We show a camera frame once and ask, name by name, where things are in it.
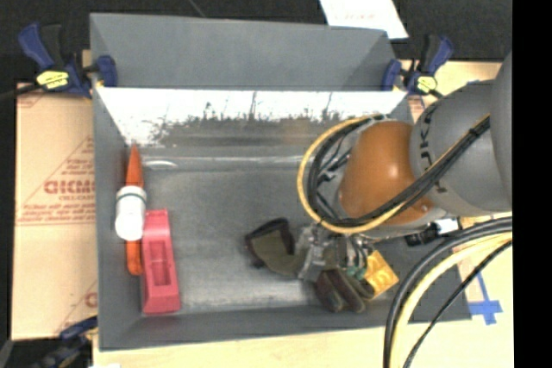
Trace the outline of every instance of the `brown object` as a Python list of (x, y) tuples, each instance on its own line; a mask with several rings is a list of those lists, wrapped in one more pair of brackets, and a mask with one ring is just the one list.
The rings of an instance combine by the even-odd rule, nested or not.
[[(377, 209), (415, 181), (408, 155), (411, 131), (409, 123), (386, 121), (362, 132), (339, 188), (340, 203), (349, 216), (358, 217)], [(422, 197), (387, 223), (415, 221), (432, 206), (430, 200)]]

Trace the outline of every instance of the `white cap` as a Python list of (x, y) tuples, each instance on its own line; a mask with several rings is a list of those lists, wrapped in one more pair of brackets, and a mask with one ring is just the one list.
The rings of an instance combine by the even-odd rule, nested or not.
[(115, 231), (123, 240), (140, 240), (144, 232), (147, 195), (142, 187), (127, 185), (116, 195)]

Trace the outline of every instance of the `pink object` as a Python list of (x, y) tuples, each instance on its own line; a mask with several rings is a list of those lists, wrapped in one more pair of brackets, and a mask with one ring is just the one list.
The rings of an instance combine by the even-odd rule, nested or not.
[(147, 210), (141, 239), (142, 312), (163, 315), (180, 309), (179, 281), (166, 209)]

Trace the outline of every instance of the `yellow object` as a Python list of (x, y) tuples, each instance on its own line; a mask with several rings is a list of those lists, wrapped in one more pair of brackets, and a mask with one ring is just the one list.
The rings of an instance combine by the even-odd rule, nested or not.
[(379, 296), (398, 282), (397, 275), (377, 250), (367, 258), (364, 279), (372, 285), (373, 297)]
[(40, 86), (46, 86), (46, 89), (55, 89), (69, 84), (69, 74), (64, 71), (44, 71), (36, 78)]
[(473, 255), (474, 253), (491, 253), (493, 250), (496, 250), (499, 246), (502, 246), (511, 239), (512, 232), (505, 234), (495, 234), (488, 238), (472, 240), (466, 244), (466, 248), (462, 248), (461, 250), (448, 256), (438, 265), (433, 267), (425, 275), (425, 277), (423, 277), (423, 279), (411, 292), (411, 295), (405, 302), (405, 305), (403, 306), (402, 311), (400, 312), (400, 315), (397, 319), (397, 326), (395, 328), (395, 334), (392, 337), (392, 347), (390, 352), (389, 366), (391, 368), (400, 368), (403, 366), (403, 363), (401, 363), (401, 360), (403, 359), (401, 351), (401, 339), (403, 336), (401, 333), (408, 324), (408, 320), (410, 320), (412, 312), (416, 308), (426, 290), (453, 265), (458, 264), (463, 259)]
[[(483, 115), (483, 117), (477, 121), (474, 126), (477, 126), (481, 122), (483, 122), (486, 118), (489, 117), (489, 114)], [(328, 229), (330, 232), (334, 232), (337, 234), (359, 234), (364, 233), (367, 230), (370, 230), (372, 228), (376, 228), (379, 225), (383, 224), (387, 220), (391, 219), (399, 210), (402, 209), (402, 207), (407, 204), (409, 201), (405, 200), (397, 206), (395, 206), (393, 209), (390, 209), (386, 211), (383, 215), (376, 216), (375, 218), (368, 220), (364, 224), (360, 224), (355, 227), (342, 227), (337, 226), (336, 224), (332, 224), (329, 221), (325, 221), (309, 204), (309, 200), (307, 196), (305, 195), (304, 191), (304, 171), (306, 169), (307, 163), (309, 162), (309, 159), (311, 158), (311, 155), (333, 134), (339, 132), (342, 128), (345, 128), (346, 126), (350, 126), (353, 124), (356, 124), (357, 122), (363, 122), (365, 120), (368, 120), (371, 118), (371, 115), (365, 115), (357, 118), (351, 118), (349, 120), (346, 120), (345, 122), (341, 122), (333, 126), (332, 128), (329, 128), (326, 130), (322, 135), (320, 135), (306, 150), (304, 153), (303, 159), (301, 160), (301, 163), (299, 164), (298, 168), (298, 174), (297, 174), (297, 180), (296, 180), (296, 186), (297, 186), (297, 192), (299, 201), (301, 202), (301, 205), (303, 206), (303, 209), (307, 214), (316, 222), (317, 224), (320, 224), (322, 227)], [(437, 165), (439, 165), (442, 161), (442, 159), (452, 150), (454, 149), (458, 143), (461, 142), (463, 137), (458, 139), (456, 143), (451, 146), (447, 151), (445, 151), (438, 159), (435, 161), (430, 167), (428, 167), (424, 174), (425, 176), (427, 173), (430, 173)]]

